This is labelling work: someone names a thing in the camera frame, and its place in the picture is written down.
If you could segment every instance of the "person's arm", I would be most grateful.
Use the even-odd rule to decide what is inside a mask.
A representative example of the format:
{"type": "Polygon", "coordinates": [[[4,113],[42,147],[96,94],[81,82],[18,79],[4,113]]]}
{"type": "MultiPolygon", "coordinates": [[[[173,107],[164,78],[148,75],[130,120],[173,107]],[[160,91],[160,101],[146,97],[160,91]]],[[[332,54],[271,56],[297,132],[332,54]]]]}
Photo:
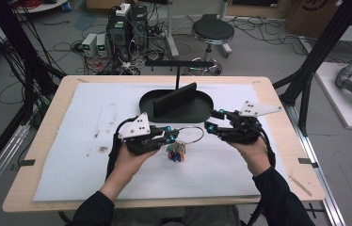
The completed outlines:
{"type": "Polygon", "coordinates": [[[229,143],[244,157],[253,181],[261,192],[264,214],[269,225],[314,225],[302,202],[284,178],[270,166],[266,145],[261,139],[253,144],[229,143]]]}
{"type": "Polygon", "coordinates": [[[104,185],[79,206],[67,226],[111,225],[114,202],[143,163],[155,153],[156,151],[136,156],[123,144],[115,168],[104,185]]]}

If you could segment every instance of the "black sleeve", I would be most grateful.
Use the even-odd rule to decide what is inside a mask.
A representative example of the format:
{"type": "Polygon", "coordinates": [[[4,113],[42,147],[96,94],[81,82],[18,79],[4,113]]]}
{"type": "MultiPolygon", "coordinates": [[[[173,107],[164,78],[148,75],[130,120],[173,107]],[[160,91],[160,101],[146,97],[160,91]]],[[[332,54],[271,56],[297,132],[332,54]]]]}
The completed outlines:
{"type": "Polygon", "coordinates": [[[67,226],[109,226],[112,222],[114,203],[97,191],[76,210],[72,222],[67,226]]]}
{"type": "Polygon", "coordinates": [[[253,181],[261,192],[264,215],[270,226],[314,225],[302,202],[274,168],[254,177],[253,181]]]}

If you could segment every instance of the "stool seat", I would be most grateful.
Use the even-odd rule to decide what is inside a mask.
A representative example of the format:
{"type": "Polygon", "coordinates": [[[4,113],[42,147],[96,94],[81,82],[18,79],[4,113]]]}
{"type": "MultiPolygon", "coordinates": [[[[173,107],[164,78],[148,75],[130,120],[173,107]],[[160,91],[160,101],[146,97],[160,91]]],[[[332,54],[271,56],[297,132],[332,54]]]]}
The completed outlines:
{"type": "Polygon", "coordinates": [[[218,19],[202,19],[193,24],[191,34],[202,42],[222,45],[232,40],[234,29],[218,19]]]}

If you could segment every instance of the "black plate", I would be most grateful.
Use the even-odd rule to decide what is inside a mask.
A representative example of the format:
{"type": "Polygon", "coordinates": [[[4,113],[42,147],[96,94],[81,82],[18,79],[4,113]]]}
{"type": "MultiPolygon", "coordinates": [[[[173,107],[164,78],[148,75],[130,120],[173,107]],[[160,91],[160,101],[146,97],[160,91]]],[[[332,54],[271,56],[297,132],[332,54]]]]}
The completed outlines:
{"type": "Polygon", "coordinates": [[[172,109],[156,118],[153,115],[153,101],[172,91],[174,90],[156,89],[144,94],[139,103],[141,113],[147,112],[149,121],[163,123],[200,123],[211,117],[211,111],[214,109],[212,98],[208,94],[196,90],[196,99],[193,102],[172,109]]]}

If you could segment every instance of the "wooden table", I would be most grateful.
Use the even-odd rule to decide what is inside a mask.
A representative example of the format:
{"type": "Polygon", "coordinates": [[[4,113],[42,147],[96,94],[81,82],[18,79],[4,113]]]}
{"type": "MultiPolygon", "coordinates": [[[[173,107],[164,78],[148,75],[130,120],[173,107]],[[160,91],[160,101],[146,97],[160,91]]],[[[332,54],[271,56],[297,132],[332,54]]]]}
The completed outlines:
{"type": "MultiPolygon", "coordinates": [[[[76,76],[65,77],[56,92],[56,96],[48,109],[38,133],[25,159],[36,159],[34,166],[21,167],[14,183],[3,204],[6,212],[28,211],[63,211],[74,210],[81,202],[33,202],[35,191],[40,181],[44,161],[56,138],[59,125],[71,103],[74,91],[79,83],[175,83],[175,76],[76,76]]],[[[246,76],[182,76],[181,83],[198,84],[247,84],[252,85],[260,103],[281,105],[279,96],[266,77],[246,76]]],[[[285,111],[265,116],[270,133],[280,152],[280,157],[290,179],[290,186],[294,193],[304,202],[321,201],[325,192],[310,164],[300,164],[298,158],[307,158],[296,132],[290,123],[285,111]]],[[[159,206],[188,206],[238,204],[257,202],[259,197],[213,197],[188,199],[161,199],[161,200],[129,200],[117,201],[118,208],[131,207],[159,207],[159,206]]]]}

